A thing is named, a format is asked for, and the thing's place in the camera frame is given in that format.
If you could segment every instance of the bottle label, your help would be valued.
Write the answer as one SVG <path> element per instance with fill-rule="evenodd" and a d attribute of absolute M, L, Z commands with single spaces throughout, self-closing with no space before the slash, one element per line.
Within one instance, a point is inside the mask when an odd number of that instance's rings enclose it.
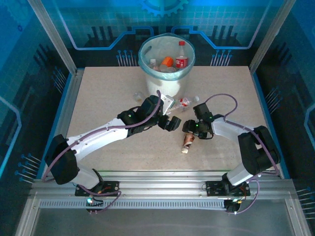
<path fill-rule="evenodd" d="M 182 99 L 179 99 L 179 102 L 182 104 L 183 107 L 187 107 L 190 104 L 189 100 L 185 97 Z"/>
<path fill-rule="evenodd" d="M 178 59 L 176 58 L 176 67 L 177 68 L 185 68 L 187 66 L 188 59 Z"/>

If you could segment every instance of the wooden tabletop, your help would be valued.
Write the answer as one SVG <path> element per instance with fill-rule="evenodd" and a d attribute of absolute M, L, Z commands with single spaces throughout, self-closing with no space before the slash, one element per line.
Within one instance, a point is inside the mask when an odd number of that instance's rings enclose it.
<path fill-rule="evenodd" d="M 132 95 L 147 93 L 144 72 L 140 67 L 86 67 L 67 136 L 95 129 L 137 106 Z M 240 124 L 266 125 L 246 66 L 195 66 L 186 89 L 187 96 L 198 95 L 200 103 L 216 93 L 233 95 L 238 109 L 229 116 Z M 229 97 L 219 96 L 207 103 L 215 114 L 234 108 Z M 196 119 L 192 109 L 178 115 L 182 122 L 173 132 L 158 126 L 100 148 L 81 163 L 101 170 L 231 170 L 241 162 L 238 144 L 220 136 L 212 140 L 195 139 L 188 154 L 181 153 L 188 119 Z"/>

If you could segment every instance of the crushed plastic bottle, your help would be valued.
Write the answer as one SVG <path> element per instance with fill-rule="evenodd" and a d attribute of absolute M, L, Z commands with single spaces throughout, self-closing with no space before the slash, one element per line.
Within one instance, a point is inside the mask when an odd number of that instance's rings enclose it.
<path fill-rule="evenodd" d="M 144 102 L 144 100 L 146 100 L 146 96 L 142 93 L 142 92 L 135 92 L 134 94 L 133 94 L 133 99 L 136 101 L 136 102 L 138 102 L 138 103 L 143 103 Z"/>
<path fill-rule="evenodd" d="M 199 101 L 199 97 L 184 97 L 175 102 L 175 104 L 166 111 L 166 114 L 173 114 L 175 112 L 183 112 L 188 110 L 192 105 L 196 104 Z"/>

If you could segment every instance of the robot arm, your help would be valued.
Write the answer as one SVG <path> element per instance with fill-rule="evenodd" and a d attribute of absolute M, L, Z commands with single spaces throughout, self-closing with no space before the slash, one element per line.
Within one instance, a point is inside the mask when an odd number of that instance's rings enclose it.
<path fill-rule="evenodd" d="M 208 133 L 212 137 L 216 134 L 226 137 L 240 146 L 242 163 L 222 177 L 223 181 L 228 183 L 230 189 L 272 166 L 265 151 L 260 147 L 256 147 L 260 143 L 251 132 L 235 126 L 231 122 L 224 121 L 222 115 L 212 115 L 205 103 L 195 106 L 193 110 L 197 121 L 186 121 L 183 126 L 184 132 L 191 132 L 200 139 L 211 139 L 207 138 Z M 280 155 L 268 129 L 264 126 L 257 128 L 247 126 L 247 128 L 259 136 L 275 163 L 278 164 Z"/>
<path fill-rule="evenodd" d="M 151 95 L 145 99 L 136 111 L 134 111 L 136 108 L 123 111 L 117 118 L 114 118 L 112 121 L 97 129 L 69 137 L 68 139 L 65 139 L 62 135 L 55 136 L 45 156 L 45 161 L 48 166 L 52 164 L 63 150 L 73 143 L 78 142 L 65 152 L 51 168 L 51 173 L 56 183 L 65 184 L 73 182 L 86 187 L 92 192 L 101 192 L 104 186 L 99 173 L 94 169 L 80 165 L 78 162 L 91 152 L 114 141 L 141 133 L 145 128 L 158 125 L 160 128 L 168 131 L 177 129 L 181 120 L 177 117 L 168 120 L 168 116 L 165 115 L 167 109 L 172 106 L 174 102 L 174 99 L 169 96 L 161 95 L 161 101 L 157 111 L 149 118 L 158 105 L 158 101 L 159 98 L 157 96 Z"/>

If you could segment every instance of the clear plastic bin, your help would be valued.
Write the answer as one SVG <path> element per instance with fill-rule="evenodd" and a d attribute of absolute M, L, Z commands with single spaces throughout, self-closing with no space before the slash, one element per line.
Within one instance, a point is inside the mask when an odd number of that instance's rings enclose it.
<path fill-rule="evenodd" d="M 150 59 L 156 59 L 160 65 L 167 56 L 174 59 L 179 53 L 179 41 L 185 41 L 185 55 L 188 57 L 186 68 L 174 73 L 162 73 L 152 70 L 148 64 Z M 165 33 L 146 40 L 139 50 L 139 66 L 145 72 L 149 94 L 156 95 L 160 90 L 162 94 L 170 95 L 176 99 L 184 97 L 189 72 L 195 63 L 195 49 L 193 45 L 182 37 L 172 33 Z"/>

